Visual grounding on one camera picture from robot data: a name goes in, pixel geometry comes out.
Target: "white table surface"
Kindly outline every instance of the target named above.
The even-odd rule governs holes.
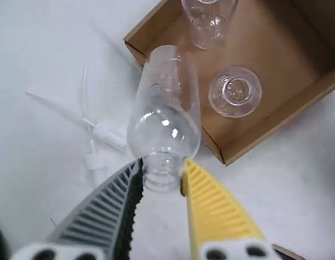
[[[88,64],[92,120],[125,132],[139,72],[122,38],[158,0],[0,0],[0,227],[12,251],[44,239],[93,189],[82,163],[85,131],[26,95],[81,114]],[[108,173],[133,158],[100,146]],[[272,243],[307,259],[335,259],[335,91],[241,159],[214,173]],[[145,192],[132,259],[188,259],[185,199]]]

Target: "cardboard box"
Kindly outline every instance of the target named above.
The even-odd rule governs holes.
[[[141,65],[160,45],[192,52],[203,140],[227,165],[335,89],[335,0],[239,0],[226,45],[210,51],[191,43],[181,0],[162,0],[124,40]],[[262,83],[259,107],[244,118],[208,104],[209,85],[227,65],[250,68]]]

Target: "bottle neck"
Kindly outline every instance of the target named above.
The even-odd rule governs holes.
[[[174,153],[154,152],[143,158],[143,182],[156,192],[171,191],[180,186],[183,158]]]

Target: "clear plastic bottle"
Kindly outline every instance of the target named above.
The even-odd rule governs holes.
[[[182,0],[182,6],[196,46],[209,50],[224,44],[237,0]]]
[[[154,191],[177,188],[183,158],[193,158],[200,141],[193,57],[174,45],[160,46],[144,66],[127,129],[129,148],[144,161],[144,185]]]

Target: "transparent plastic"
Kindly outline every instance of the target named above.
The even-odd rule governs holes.
[[[224,44],[237,0],[182,0],[182,6],[196,46],[209,50]]]
[[[213,109],[228,118],[241,118],[252,113],[262,96],[258,76],[248,68],[229,66],[220,71],[209,89]]]
[[[184,157],[201,141],[199,89],[192,55],[174,45],[147,59],[128,129],[127,143],[143,158],[144,185],[154,191],[179,187]]]

